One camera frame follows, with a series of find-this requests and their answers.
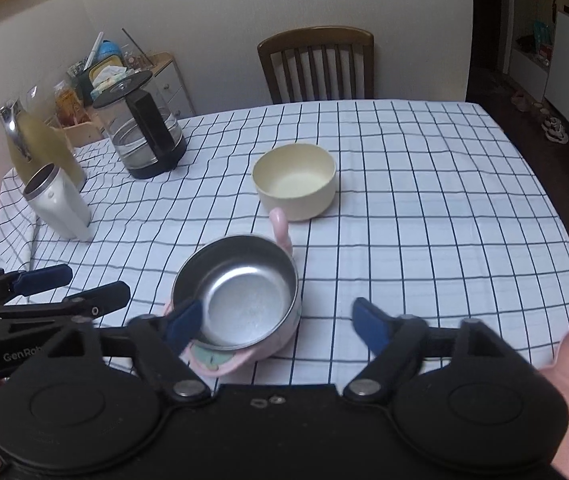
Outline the black desk organizer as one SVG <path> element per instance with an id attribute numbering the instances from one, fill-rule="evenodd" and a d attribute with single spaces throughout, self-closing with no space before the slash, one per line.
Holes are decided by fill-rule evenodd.
<path id="1" fill-rule="evenodd" d="M 118 55 L 112 54 L 100 62 L 94 62 L 89 68 L 84 70 L 84 63 L 78 62 L 71 65 L 66 74 L 70 78 L 71 86 L 82 99 L 85 106 L 91 106 L 94 100 L 91 92 L 94 91 L 94 80 L 106 66 L 123 66 L 123 62 Z"/>

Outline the yellow glass pitcher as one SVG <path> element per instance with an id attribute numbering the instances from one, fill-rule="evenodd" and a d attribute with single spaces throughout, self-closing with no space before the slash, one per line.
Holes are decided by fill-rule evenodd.
<path id="1" fill-rule="evenodd" d="M 12 164 L 24 184 L 42 167 L 53 164 L 66 172 L 79 191 L 84 187 L 85 171 L 61 130 L 53 129 L 30 114 L 19 98 L 0 106 L 0 122 Z"/>

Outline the pink steel-lined kids bowl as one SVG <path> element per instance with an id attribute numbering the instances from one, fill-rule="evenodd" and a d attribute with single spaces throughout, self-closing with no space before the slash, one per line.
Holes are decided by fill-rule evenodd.
<path id="1" fill-rule="evenodd" d="M 200 375 L 222 377 L 289 344 L 302 306 L 289 222 L 269 213 L 273 238 L 230 235 L 195 252 L 180 268 L 166 311 L 200 305 L 199 330 L 184 353 Z"/>

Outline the white thermos mug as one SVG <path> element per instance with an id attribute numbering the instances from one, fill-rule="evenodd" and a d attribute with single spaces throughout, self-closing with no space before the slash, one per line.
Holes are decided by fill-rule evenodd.
<path id="1" fill-rule="evenodd" d="M 25 185 L 23 196 L 35 214 L 66 240 L 89 242 L 91 212 L 78 189 L 60 167 L 40 168 Z"/>

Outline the tissue pack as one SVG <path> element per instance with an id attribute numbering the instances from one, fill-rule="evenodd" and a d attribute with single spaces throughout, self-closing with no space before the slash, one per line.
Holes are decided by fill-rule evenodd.
<path id="1" fill-rule="evenodd" d="M 129 70 L 124 66 L 108 65 L 102 68 L 101 72 L 97 74 L 92 82 L 91 97 L 97 99 L 106 88 L 124 79 L 128 73 Z"/>

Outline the cream yellow bowl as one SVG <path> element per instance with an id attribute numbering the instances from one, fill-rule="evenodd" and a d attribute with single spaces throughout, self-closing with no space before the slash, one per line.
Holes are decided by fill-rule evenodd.
<path id="1" fill-rule="evenodd" d="M 338 191 L 333 156 L 315 144 L 292 143 L 268 151 L 255 163 L 252 180 L 263 209 L 280 209 L 289 222 L 321 216 Z"/>

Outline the black glass electric kettle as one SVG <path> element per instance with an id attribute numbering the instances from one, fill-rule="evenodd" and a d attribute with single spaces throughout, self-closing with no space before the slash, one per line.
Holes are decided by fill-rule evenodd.
<path id="1" fill-rule="evenodd" d="M 150 70 L 127 75 L 94 99 L 94 110 L 110 106 L 136 92 L 152 77 Z M 187 141 L 170 112 L 161 114 L 147 94 L 135 96 L 132 117 L 117 112 L 99 112 L 103 127 L 123 165 L 135 179 L 150 179 L 174 170 L 185 155 Z"/>

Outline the small wooden side cabinet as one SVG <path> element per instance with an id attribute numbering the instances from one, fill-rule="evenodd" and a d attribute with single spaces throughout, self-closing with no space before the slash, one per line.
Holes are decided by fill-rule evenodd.
<path id="1" fill-rule="evenodd" d="M 103 127 L 99 112 L 117 112 L 132 117 L 135 96 L 144 94 L 155 100 L 155 106 L 161 114 L 170 112 L 177 120 L 196 115 L 173 55 L 161 52 L 153 55 L 151 61 L 154 63 L 152 77 L 136 92 L 132 90 L 134 84 L 130 84 L 128 96 L 123 96 L 121 100 L 99 110 L 92 108 L 89 112 L 89 122 L 82 122 L 73 127 L 52 128 L 53 132 L 59 138 L 65 138 L 72 151 L 108 139 L 109 133 Z"/>

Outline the far wooden chair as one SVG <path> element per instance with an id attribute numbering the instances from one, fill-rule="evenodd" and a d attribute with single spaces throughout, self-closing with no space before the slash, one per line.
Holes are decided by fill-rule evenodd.
<path id="1" fill-rule="evenodd" d="M 375 96 L 375 36 L 367 30 L 291 29 L 263 40 L 257 54 L 275 104 Z"/>

